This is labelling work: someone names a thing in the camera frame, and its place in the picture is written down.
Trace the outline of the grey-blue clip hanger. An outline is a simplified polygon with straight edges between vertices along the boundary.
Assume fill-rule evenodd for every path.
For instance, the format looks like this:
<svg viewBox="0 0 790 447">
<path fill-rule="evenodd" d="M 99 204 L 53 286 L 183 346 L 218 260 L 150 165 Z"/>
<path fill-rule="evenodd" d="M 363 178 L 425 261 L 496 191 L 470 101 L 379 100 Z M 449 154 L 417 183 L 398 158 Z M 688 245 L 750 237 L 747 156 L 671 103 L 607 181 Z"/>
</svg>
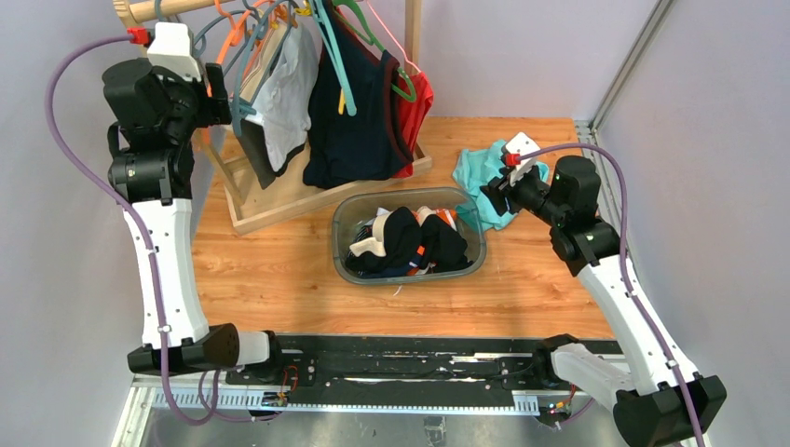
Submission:
<svg viewBox="0 0 790 447">
<path fill-rule="evenodd" d="M 244 10 L 226 12 L 222 9 L 221 2 L 215 1 L 214 5 L 218 11 L 218 16 L 205 25 L 195 36 L 196 43 L 193 47 L 196 54 L 200 56 L 206 48 L 205 34 L 223 19 L 227 19 L 230 22 L 230 31 L 225 37 L 215 62 L 222 65 L 228 49 L 233 46 L 240 46 L 231 62 L 224 68 L 224 73 L 227 74 L 234 64 L 240 60 L 235 90 L 230 105 L 232 114 L 231 127 L 237 136 L 242 133 L 240 123 L 244 117 L 241 110 L 242 82 L 248 73 L 251 58 L 262 51 L 259 41 L 265 38 L 273 20 L 271 16 L 280 10 L 280 4 L 282 4 L 282 1 L 256 1 L 252 5 L 249 5 L 247 1 L 243 1 Z"/>
</svg>

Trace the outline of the orange hanger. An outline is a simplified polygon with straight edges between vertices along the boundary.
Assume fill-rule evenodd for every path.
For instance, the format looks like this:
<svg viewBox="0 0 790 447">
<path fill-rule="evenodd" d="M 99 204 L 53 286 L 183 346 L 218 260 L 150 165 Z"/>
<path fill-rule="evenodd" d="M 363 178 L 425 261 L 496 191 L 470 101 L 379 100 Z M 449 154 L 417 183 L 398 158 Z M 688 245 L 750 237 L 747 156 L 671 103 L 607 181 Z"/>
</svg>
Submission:
<svg viewBox="0 0 790 447">
<path fill-rule="evenodd" d="M 251 93 L 245 89 L 255 89 L 265 77 L 266 65 L 278 52 L 279 44 L 285 35 L 298 26 L 293 17 L 293 9 L 288 4 L 274 6 L 274 1 L 242 1 L 243 9 L 225 10 L 222 1 L 214 1 L 217 20 L 207 25 L 208 30 L 228 22 L 229 29 L 213 62 L 221 65 L 227 75 L 233 68 L 241 74 L 238 82 L 240 96 L 251 101 Z"/>
</svg>

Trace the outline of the dark grey cream-band underwear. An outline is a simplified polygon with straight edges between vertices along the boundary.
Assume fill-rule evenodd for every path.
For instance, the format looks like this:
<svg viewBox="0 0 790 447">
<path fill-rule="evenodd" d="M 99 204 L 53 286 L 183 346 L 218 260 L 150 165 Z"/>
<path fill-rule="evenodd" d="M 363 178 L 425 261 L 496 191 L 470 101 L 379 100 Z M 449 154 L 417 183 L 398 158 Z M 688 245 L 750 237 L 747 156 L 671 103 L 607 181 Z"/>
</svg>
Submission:
<svg viewBox="0 0 790 447">
<path fill-rule="evenodd" d="M 262 189 L 266 189 L 272 184 L 276 175 L 266 150 L 262 116 L 257 113 L 257 109 L 252 103 L 270 76 L 273 70 L 270 62 L 279 56 L 281 43 L 291 29 L 291 25 L 281 24 L 268 30 L 265 38 L 259 43 L 262 51 L 251 58 L 251 65 L 248 67 L 248 73 L 244 77 L 241 87 L 241 110 L 244 117 L 240 123 L 242 133 L 236 138 L 252 167 L 258 185 Z"/>
</svg>

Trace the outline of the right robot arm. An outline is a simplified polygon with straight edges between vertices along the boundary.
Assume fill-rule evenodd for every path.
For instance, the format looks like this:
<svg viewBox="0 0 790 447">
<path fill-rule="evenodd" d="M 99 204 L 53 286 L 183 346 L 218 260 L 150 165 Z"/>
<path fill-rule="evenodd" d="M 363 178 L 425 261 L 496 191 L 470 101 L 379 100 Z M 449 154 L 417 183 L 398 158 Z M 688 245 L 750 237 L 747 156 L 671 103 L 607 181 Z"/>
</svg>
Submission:
<svg viewBox="0 0 790 447">
<path fill-rule="evenodd" d="M 550 183 L 528 161 L 481 188 L 498 214 L 526 210 L 550 227 L 553 251 L 603 312 L 628 364 L 622 370 L 562 334 L 539 345 L 538 376 L 581 388 L 612 413 L 630 446 L 703 440 L 727 391 L 699 372 L 644 297 L 620 234 L 598 215 L 600 187 L 591 160 L 563 156 Z"/>
</svg>

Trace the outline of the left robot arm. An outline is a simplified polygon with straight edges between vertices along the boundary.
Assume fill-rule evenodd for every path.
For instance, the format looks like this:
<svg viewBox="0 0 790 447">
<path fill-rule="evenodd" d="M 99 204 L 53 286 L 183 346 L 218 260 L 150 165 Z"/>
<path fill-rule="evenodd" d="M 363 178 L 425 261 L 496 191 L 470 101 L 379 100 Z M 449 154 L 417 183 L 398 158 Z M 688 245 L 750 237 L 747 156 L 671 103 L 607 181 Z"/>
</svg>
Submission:
<svg viewBox="0 0 790 447">
<path fill-rule="evenodd" d="M 192 137 L 231 119 L 222 67 L 180 74 L 138 58 L 111 66 L 102 82 L 116 118 L 107 131 L 108 182 L 124 210 L 143 288 L 142 342 L 128 354 L 129 368 L 160 377 L 240 368 L 279 380 L 285 357 L 276 334 L 210 325 L 198 297 Z"/>
</svg>

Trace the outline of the navy orange boxer underwear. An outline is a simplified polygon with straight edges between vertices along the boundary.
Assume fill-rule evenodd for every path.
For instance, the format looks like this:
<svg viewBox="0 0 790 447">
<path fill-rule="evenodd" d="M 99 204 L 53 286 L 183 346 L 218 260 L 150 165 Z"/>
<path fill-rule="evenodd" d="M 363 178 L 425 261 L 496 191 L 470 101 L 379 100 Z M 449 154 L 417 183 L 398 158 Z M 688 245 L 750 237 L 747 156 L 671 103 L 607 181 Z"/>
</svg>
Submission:
<svg viewBox="0 0 790 447">
<path fill-rule="evenodd" d="M 425 268 L 420 267 L 422 260 L 424 258 L 425 251 L 426 248 L 420 245 L 417 248 L 413 258 L 405 265 L 397 266 L 397 267 L 387 267 L 380 272 L 359 270 L 359 271 L 355 271 L 355 274 L 359 278 L 363 278 L 363 279 L 422 276 L 427 274 L 428 271 L 434 266 L 434 263 L 427 263 L 427 266 Z"/>
</svg>

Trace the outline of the teal clip hanger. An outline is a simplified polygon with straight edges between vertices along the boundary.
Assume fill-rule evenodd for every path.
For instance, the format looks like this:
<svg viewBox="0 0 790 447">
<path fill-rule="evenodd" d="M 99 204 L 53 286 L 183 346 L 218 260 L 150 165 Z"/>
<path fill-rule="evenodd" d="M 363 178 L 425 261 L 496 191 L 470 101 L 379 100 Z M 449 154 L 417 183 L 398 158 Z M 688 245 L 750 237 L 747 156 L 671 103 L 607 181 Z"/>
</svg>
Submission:
<svg viewBox="0 0 790 447">
<path fill-rule="evenodd" d="M 319 27 L 324 49 L 327 51 L 338 81 L 340 88 L 338 114 L 355 116 L 358 113 L 358 108 L 347 77 L 347 67 L 339 45 L 339 28 L 334 23 L 334 10 L 331 7 L 327 7 L 325 1 L 306 0 L 302 1 L 302 4 L 306 7 L 307 14 L 312 17 Z"/>
</svg>

